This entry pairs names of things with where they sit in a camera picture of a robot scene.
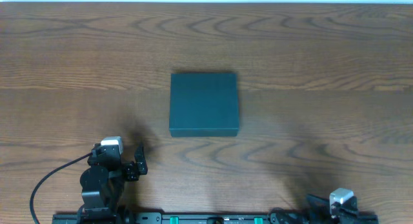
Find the black gift box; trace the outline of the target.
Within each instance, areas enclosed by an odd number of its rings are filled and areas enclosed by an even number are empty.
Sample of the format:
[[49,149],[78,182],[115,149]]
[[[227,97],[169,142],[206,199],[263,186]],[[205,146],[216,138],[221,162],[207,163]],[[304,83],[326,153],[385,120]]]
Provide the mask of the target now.
[[235,137],[239,132],[237,75],[171,75],[169,131],[173,137]]

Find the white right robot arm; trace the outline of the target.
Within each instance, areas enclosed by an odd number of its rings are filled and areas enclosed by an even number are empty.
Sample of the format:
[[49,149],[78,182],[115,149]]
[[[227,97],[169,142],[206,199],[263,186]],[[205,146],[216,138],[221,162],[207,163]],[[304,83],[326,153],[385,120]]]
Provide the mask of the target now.
[[309,208],[303,212],[289,212],[276,208],[268,214],[271,224],[306,223],[371,223],[360,217],[355,196],[331,196],[329,199],[308,195]]

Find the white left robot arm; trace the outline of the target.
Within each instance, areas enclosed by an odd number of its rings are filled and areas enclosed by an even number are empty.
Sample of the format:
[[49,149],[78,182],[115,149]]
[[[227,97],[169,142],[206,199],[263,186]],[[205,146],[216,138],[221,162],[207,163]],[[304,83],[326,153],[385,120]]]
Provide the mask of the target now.
[[88,157],[90,168],[80,177],[84,204],[77,211],[77,223],[122,223],[136,221],[135,215],[119,201],[125,183],[138,181],[147,174],[143,144],[134,152],[134,160],[122,162],[119,145],[96,143]]

